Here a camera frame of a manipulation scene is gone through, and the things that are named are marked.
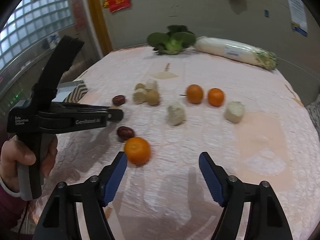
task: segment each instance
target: metal screw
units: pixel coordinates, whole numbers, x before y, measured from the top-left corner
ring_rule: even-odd
[[[65,182],[59,182],[58,183],[58,188],[64,188],[65,185],[66,185]]]
[[[97,175],[93,175],[90,177],[91,182],[96,182],[96,181],[98,181],[98,179],[99,179],[99,177]]]
[[[228,178],[231,182],[236,182],[238,180],[238,178],[234,175],[230,175]]]
[[[263,187],[270,187],[270,183],[265,180],[263,182],[261,182],[261,184]]]

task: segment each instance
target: tangerine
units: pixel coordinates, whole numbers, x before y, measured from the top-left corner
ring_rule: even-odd
[[[221,106],[224,101],[224,93],[219,88],[212,88],[208,91],[208,102],[212,106]]]
[[[124,152],[128,161],[135,165],[143,165],[150,158],[150,145],[140,137],[133,137],[127,140],[124,145]]]
[[[199,104],[203,99],[203,90],[198,85],[190,85],[186,90],[187,99],[192,104]]]

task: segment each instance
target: gray handle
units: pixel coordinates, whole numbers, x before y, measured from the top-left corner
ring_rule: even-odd
[[[40,163],[47,156],[53,137],[54,134],[41,133],[17,136],[17,140],[23,141],[36,155],[36,163],[31,166],[17,164],[20,196],[23,200],[33,200],[42,194],[44,177],[40,173]]]

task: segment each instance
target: table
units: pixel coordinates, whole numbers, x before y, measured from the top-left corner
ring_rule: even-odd
[[[170,79],[157,80],[159,106],[135,105],[132,92],[139,82],[168,71]],[[298,95],[279,71],[269,72],[222,57],[192,50],[157,56],[150,47],[112,52],[81,77],[89,92],[82,103],[110,106],[125,95],[124,119],[106,128],[58,136],[56,165],[45,181],[43,195],[32,205],[37,221],[59,181],[85,181],[112,162],[124,144],[116,130],[128,126],[146,139],[151,160],[142,167],[128,164],[114,201],[107,208],[108,222],[117,240],[210,239],[222,208],[215,203],[198,167],[207,151],[217,165],[243,182],[271,183],[287,216],[293,239],[306,240],[320,220],[320,155],[318,134]],[[223,118],[225,104],[189,104],[180,94],[190,84],[204,91],[220,88],[226,101],[241,101],[246,114],[239,124]],[[166,107],[185,105],[187,120],[172,127]],[[86,228],[79,206],[83,239]],[[237,239],[243,239],[249,205]]]

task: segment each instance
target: black device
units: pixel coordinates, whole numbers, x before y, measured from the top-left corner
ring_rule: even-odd
[[[76,202],[83,204],[90,240],[115,240],[102,207],[116,194],[125,171],[124,156],[124,152],[119,152],[99,176],[91,176],[84,183],[58,183],[41,214],[33,240],[81,240]],[[254,185],[228,176],[207,152],[200,154],[199,167],[213,200],[224,208],[211,240],[236,239],[244,202],[251,202],[244,240],[292,240],[283,209],[267,181]]]
[[[64,36],[33,86],[31,98],[19,101],[9,112],[8,133],[16,133],[36,155],[31,166],[18,164],[21,198],[32,200],[42,194],[40,163],[46,157],[54,134],[105,127],[107,121],[120,121],[123,112],[104,106],[52,102],[62,74],[69,70],[83,42]]]

